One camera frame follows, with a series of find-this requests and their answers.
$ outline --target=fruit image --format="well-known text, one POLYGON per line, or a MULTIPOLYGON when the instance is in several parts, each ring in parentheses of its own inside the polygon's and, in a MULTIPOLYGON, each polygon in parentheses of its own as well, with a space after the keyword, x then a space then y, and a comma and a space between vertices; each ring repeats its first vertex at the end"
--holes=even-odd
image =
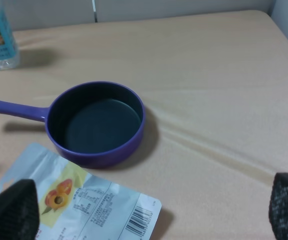
POLYGON ((57 185, 56 190, 59 193, 65 193, 69 195, 70 191, 72 190, 72 185, 73 185, 73 181, 71 179, 66 179, 65 181, 57 185))
POLYGON ((57 185, 56 189, 51 190, 45 197, 46 209, 43 214, 50 212, 51 210, 56 211, 57 209, 64 207, 68 203, 68 195, 70 194, 73 186, 71 179, 66 179, 57 185))

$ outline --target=pan handle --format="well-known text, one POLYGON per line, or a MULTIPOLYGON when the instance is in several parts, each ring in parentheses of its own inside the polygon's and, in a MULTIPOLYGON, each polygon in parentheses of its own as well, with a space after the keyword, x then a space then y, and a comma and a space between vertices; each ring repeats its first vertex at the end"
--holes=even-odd
POLYGON ((48 107, 35 107, 0 101, 0 114, 12 115, 39 122, 45 122, 48 110, 48 107))

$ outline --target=plastic packet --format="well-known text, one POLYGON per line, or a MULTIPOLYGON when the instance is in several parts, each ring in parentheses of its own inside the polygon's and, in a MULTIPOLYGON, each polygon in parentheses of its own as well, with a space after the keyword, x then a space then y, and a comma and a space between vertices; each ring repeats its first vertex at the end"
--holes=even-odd
POLYGON ((0 180, 5 185, 33 179, 40 227, 37 240, 148 240, 161 203, 96 177, 33 143, 0 180))

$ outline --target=purple pan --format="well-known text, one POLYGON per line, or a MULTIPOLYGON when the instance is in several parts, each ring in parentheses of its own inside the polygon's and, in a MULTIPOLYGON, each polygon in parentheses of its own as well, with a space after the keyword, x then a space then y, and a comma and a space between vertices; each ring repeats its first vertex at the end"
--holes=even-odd
POLYGON ((0 114, 45 122, 57 151, 84 168, 120 163, 139 146, 145 107, 129 88, 88 82, 62 93, 50 107, 0 101, 0 114))

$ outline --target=table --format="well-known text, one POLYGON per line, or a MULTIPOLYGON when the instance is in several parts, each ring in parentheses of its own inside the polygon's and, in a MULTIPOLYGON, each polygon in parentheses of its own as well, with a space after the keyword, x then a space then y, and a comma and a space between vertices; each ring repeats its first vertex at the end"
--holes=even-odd
MULTIPOLYGON (((88 81, 133 89, 147 107, 140 148, 89 172, 161 200, 152 240, 272 240, 274 174, 288 172, 288 40, 240 11, 15 33, 22 66, 0 100, 47 107, 88 81)), ((41 123, 0 115, 0 177, 41 123)))

